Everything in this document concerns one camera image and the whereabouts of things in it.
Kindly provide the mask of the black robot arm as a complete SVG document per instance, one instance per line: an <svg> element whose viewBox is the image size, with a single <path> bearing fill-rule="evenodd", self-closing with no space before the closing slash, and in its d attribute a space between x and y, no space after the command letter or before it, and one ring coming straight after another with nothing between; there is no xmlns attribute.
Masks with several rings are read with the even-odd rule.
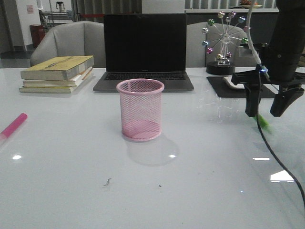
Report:
<svg viewBox="0 0 305 229"><path fill-rule="evenodd" d="M270 110L274 117L280 117L305 92L305 75L296 72L305 47L305 2L278 0L276 5L279 14L270 42L257 52L252 41L248 41L257 62L255 70L232 75L233 84L244 85L245 112L249 117L258 112L263 84L279 86Z"/></svg>

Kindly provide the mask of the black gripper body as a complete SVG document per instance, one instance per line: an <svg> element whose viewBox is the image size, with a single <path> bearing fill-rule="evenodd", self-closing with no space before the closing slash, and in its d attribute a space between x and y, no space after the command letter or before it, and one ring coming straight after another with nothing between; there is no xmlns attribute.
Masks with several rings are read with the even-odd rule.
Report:
<svg viewBox="0 0 305 229"><path fill-rule="evenodd" d="M305 78L298 76L296 68L305 44L271 43L249 46L256 60L254 70L232 75L234 85L243 84L247 91L258 91L263 84L289 87L304 84Z"/></svg>

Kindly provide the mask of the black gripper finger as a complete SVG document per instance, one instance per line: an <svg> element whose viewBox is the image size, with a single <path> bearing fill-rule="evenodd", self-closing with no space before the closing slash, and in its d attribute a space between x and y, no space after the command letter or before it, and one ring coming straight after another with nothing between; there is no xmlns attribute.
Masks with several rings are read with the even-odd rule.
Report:
<svg viewBox="0 0 305 229"><path fill-rule="evenodd" d="M275 95L270 113L274 117L280 117L286 109L305 93L301 86L280 86Z"/></svg>
<svg viewBox="0 0 305 229"><path fill-rule="evenodd" d="M255 117L258 112L258 106L261 100L261 85L255 83L245 83L244 89L246 93L245 113L249 117Z"/></svg>

